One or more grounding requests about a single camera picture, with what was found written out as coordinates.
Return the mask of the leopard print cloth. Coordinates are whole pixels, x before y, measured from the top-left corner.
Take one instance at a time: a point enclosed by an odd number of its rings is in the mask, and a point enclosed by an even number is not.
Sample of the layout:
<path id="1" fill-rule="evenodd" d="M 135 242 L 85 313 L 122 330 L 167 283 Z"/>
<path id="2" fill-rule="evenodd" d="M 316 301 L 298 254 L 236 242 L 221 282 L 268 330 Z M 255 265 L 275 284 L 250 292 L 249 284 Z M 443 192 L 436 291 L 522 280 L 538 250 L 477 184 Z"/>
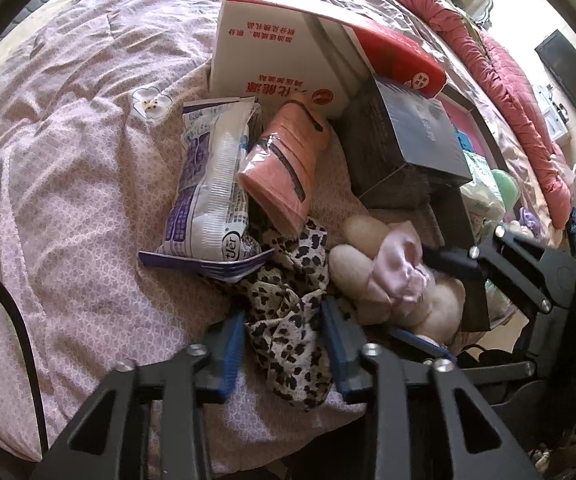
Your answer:
<path id="1" fill-rule="evenodd" d="M 249 301 L 246 329 L 272 393 L 308 412 L 325 402 L 332 383 L 320 340 L 329 285 L 327 231 L 309 218 L 296 238 L 266 231 L 263 246 L 274 254 L 238 285 Z"/>

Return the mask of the red white tissue box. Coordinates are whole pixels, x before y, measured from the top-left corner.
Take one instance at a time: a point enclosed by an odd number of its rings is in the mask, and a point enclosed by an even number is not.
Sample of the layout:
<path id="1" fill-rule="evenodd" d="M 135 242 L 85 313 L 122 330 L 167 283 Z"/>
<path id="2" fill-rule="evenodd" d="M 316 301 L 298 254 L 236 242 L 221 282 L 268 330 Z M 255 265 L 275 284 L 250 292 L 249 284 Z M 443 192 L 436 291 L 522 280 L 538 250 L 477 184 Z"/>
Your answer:
<path id="1" fill-rule="evenodd" d="M 436 59 L 371 18 L 322 0 L 223 0 L 209 89 L 278 107 L 301 92 L 339 117 L 379 76 L 433 98 L 446 84 Z"/>

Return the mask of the white cabinet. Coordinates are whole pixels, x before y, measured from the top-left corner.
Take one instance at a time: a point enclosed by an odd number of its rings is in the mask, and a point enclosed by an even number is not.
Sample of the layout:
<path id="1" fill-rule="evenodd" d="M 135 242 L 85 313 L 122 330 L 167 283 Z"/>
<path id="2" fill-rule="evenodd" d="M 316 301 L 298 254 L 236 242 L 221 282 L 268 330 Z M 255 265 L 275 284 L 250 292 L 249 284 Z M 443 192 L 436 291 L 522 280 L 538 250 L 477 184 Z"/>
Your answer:
<path id="1" fill-rule="evenodd" d="M 555 102 L 553 91 L 549 88 L 538 84 L 534 91 L 550 140 L 560 145 L 568 143 L 570 141 L 570 132 L 567 126 L 568 110 Z"/>

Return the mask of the lilac patterned bed quilt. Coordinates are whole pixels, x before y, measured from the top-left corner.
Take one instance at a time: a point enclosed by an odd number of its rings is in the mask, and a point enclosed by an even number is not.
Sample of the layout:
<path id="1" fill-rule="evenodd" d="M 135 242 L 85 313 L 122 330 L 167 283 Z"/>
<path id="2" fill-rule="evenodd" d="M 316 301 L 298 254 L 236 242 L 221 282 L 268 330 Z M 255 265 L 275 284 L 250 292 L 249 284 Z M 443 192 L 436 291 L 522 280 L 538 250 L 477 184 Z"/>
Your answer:
<path id="1" fill-rule="evenodd" d="M 324 0 L 397 29 L 482 105 L 547 243 L 527 155 L 445 42 L 395 0 Z M 0 68 L 0 280 L 28 330 L 49 437 L 122 359 L 169 359 L 224 318 L 194 274 L 147 270 L 184 150 L 182 105 L 208 94 L 222 0 L 78 0 Z"/>

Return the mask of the grey tray with pink book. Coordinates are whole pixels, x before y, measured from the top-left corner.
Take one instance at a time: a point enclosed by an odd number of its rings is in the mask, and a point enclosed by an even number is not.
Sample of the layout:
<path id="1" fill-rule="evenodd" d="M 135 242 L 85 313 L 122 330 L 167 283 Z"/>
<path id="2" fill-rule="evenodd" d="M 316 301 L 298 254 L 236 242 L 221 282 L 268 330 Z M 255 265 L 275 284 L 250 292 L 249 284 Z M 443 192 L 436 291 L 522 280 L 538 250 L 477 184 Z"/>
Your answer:
<path id="1" fill-rule="evenodd" d="M 450 84 L 438 100 L 455 129 L 471 180 L 433 193 L 430 204 L 444 244 L 468 249 L 481 240 L 484 222 L 517 218 L 520 194 L 516 184 L 502 185 L 510 177 L 508 165 L 474 103 Z"/>

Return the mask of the green white tissue pack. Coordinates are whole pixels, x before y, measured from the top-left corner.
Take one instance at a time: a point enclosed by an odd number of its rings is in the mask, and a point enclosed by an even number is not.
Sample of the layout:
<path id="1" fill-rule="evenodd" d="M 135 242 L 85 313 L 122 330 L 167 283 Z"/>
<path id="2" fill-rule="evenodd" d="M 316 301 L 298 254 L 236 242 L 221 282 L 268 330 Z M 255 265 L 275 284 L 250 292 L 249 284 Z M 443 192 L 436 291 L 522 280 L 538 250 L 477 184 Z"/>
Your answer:
<path id="1" fill-rule="evenodd" d="M 470 218 L 472 232 L 478 240 L 486 220 L 499 222 L 506 207 L 492 170 L 486 159 L 474 152 L 464 151 L 471 181 L 459 189 Z"/>

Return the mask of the pink red rolled comforter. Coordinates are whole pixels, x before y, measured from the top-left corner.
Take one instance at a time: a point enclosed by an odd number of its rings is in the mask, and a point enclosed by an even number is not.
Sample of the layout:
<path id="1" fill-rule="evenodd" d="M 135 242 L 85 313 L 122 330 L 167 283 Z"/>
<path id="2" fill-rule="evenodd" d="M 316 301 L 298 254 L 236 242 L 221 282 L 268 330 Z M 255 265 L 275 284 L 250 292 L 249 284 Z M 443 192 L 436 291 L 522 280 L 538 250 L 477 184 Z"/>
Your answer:
<path id="1" fill-rule="evenodd" d="M 528 156 L 553 221 L 565 227 L 572 211 L 573 174 L 550 138 L 532 86 L 512 56 L 450 0 L 396 0 L 438 34 L 502 113 Z"/>

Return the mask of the dark blue-grey box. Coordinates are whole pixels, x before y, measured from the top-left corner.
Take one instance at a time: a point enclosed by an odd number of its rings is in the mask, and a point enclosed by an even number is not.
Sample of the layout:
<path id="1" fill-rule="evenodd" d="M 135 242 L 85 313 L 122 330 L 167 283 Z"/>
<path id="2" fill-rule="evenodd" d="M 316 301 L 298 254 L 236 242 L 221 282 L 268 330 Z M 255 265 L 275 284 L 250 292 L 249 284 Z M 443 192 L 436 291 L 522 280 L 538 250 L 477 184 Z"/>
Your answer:
<path id="1" fill-rule="evenodd" d="M 416 209 L 471 181 L 442 103 L 393 81 L 366 81 L 335 130 L 352 192 L 368 209 Z"/>

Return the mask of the black wall television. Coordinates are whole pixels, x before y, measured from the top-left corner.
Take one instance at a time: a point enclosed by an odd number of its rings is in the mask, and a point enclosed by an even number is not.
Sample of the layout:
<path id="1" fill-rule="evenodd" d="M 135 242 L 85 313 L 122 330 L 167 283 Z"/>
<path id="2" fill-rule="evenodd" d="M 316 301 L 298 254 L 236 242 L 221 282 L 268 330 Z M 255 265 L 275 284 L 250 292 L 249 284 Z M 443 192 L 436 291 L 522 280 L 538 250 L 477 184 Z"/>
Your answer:
<path id="1" fill-rule="evenodd" d="M 576 48 L 556 29 L 535 52 L 576 109 Z"/>

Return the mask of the white purple plastic pack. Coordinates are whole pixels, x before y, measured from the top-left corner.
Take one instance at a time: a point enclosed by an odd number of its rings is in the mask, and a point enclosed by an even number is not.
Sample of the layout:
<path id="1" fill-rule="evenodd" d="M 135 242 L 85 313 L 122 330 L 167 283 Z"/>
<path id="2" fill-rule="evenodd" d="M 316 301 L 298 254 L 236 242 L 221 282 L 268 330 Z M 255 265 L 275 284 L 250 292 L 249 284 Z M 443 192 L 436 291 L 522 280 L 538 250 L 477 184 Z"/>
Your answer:
<path id="1" fill-rule="evenodd" d="M 236 283 L 271 257 L 249 233 L 249 197 L 237 180 L 260 114 L 255 98 L 184 105 L 185 157 L 173 206 L 159 247 L 138 254 L 143 266 Z"/>

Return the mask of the pink packaged towel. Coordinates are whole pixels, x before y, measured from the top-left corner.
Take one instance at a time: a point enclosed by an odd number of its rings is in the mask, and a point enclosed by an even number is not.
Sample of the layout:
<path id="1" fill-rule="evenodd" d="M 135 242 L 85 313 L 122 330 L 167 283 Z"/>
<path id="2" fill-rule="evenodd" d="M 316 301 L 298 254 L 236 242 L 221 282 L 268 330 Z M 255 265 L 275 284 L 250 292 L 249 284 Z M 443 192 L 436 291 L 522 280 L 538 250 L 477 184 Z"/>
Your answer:
<path id="1" fill-rule="evenodd" d="M 291 93 L 238 171 L 240 187 L 266 213 L 280 235 L 299 236 L 310 210 L 317 157 L 330 127 L 310 98 Z"/>

